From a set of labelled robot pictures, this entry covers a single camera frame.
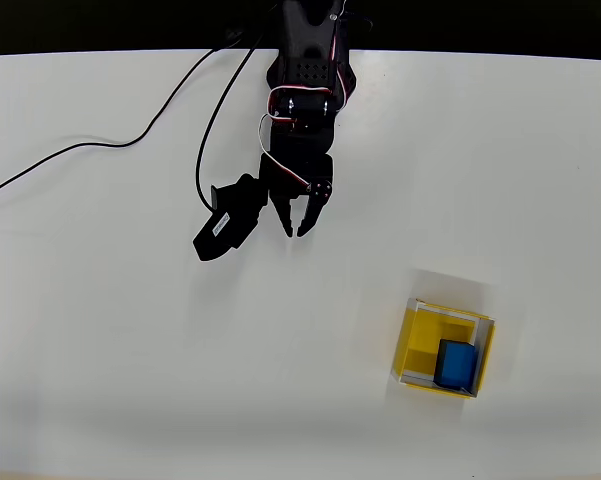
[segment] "yellow box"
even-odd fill
[[[475,398],[482,386],[495,331],[493,318],[410,298],[392,373],[405,385],[462,398]],[[440,340],[467,342],[476,348],[476,369],[469,390],[451,390],[433,382]]]

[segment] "black background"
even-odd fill
[[[207,48],[272,0],[0,0],[0,55]],[[351,48],[601,59],[601,0],[349,0]],[[273,31],[262,47],[275,47]]]

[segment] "white surface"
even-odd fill
[[[0,469],[601,472],[601,63],[354,52],[317,228],[288,240],[269,205],[203,264],[195,154],[243,53],[212,57],[140,145],[68,154],[0,194]],[[0,181],[85,135],[134,137],[199,55],[0,58]],[[274,55],[219,115],[207,192],[257,172]],[[389,377],[416,269],[524,312],[485,307],[500,321],[476,400]]]

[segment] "black cable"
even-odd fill
[[[233,46],[237,45],[239,42],[240,42],[240,39],[238,39],[238,41],[235,42],[233,45],[230,45],[230,46],[224,47],[224,48],[233,47]],[[130,142],[126,142],[126,143],[103,143],[103,142],[83,142],[83,143],[76,143],[75,145],[71,145],[70,147],[63,148],[62,150],[59,150],[59,151],[57,151],[55,153],[52,153],[48,157],[45,157],[42,160],[40,160],[39,162],[34,163],[29,168],[23,170],[22,172],[18,173],[17,175],[14,175],[9,180],[1,183],[0,184],[0,190],[2,190],[4,187],[6,187],[7,185],[9,185],[10,183],[15,182],[20,177],[23,177],[24,175],[26,175],[30,171],[35,170],[39,166],[41,166],[44,163],[48,162],[49,160],[51,160],[51,159],[53,159],[53,158],[55,158],[55,157],[57,157],[59,155],[62,155],[63,153],[66,153],[66,152],[68,152],[70,150],[74,150],[74,149],[80,148],[80,147],[127,148],[127,147],[130,147],[132,145],[135,145],[140,140],[142,140],[147,135],[147,133],[149,133],[149,130],[151,130],[151,128],[153,127],[154,123],[156,123],[156,121],[158,120],[158,118],[160,118],[160,115],[162,115],[162,113],[167,109],[167,106],[169,105],[169,103],[171,103],[171,100],[173,100],[173,97],[176,95],[176,93],[178,93],[178,90],[180,90],[180,88],[182,87],[182,85],[184,85],[184,83],[191,76],[191,74],[198,67],[198,65],[200,65],[207,58],[209,58],[209,56],[211,54],[213,54],[213,53],[215,53],[215,52],[217,52],[219,50],[222,50],[222,48],[214,48],[212,50],[209,50],[207,53],[205,53],[202,56],[202,58],[200,60],[198,60],[195,63],[195,65],[193,67],[191,67],[191,69],[187,72],[187,74],[184,76],[184,78],[180,81],[180,83],[175,88],[175,90],[173,90],[173,92],[171,93],[171,95],[169,95],[169,98],[164,103],[164,105],[162,106],[162,108],[160,109],[160,111],[156,114],[155,117],[153,117],[153,120],[151,120],[151,122],[149,123],[149,126],[145,129],[144,132],[142,132],[142,134],[139,137],[135,138],[134,140],[131,140]]]
[[[274,5],[269,10],[269,12],[271,10],[273,10],[273,8],[275,8],[276,5]],[[200,196],[200,200],[202,201],[204,206],[207,207],[207,210],[209,210],[210,212],[214,212],[215,210],[213,209],[213,207],[211,205],[209,205],[209,202],[207,202],[207,199],[204,198],[204,194],[202,193],[202,188],[200,188],[200,164],[202,163],[202,153],[204,152],[204,146],[207,143],[207,138],[209,137],[209,133],[211,132],[211,128],[213,127],[213,122],[215,121],[216,117],[218,116],[218,112],[220,111],[220,107],[222,107],[222,104],[224,103],[224,99],[227,97],[229,90],[231,90],[231,87],[237,80],[238,75],[240,75],[240,72],[242,71],[244,66],[247,64],[247,62],[249,61],[249,58],[251,58],[251,55],[253,55],[253,52],[255,52],[256,48],[260,44],[262,37],[264,37],[264,31],[260,34],[260,36],[258,37],[258,40],[256,40],[256,43],[253,44],[253,47],[251,47],[251,50],[249,50],[249,53],[247,53],[245,55],[244,59],[242,60],[242,63],[240,64],[240,66],[238,67],[236,72],[233,74],[233,77],[231,77],[231,80],[229,80],[227,87],[224,89],[224,92],[222,92],[222,96],[220,97],[220,100],[218,101],[218,104],[216,105],[216,108],[213,111],[213,115],[211,115],[211,118],[209,119],[209,124],[207,125],[207,129],[205,130],[204,136],[202,137],[202,143],[200,143],[200,151],[198,152],[198,160],[196,161],[196,188],[198,189],[198,195]]]

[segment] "blue block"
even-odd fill
[[[476,348],[464,342],[440,340],[436,372],[436,385],[453,390],[470,390],[475,368]]]

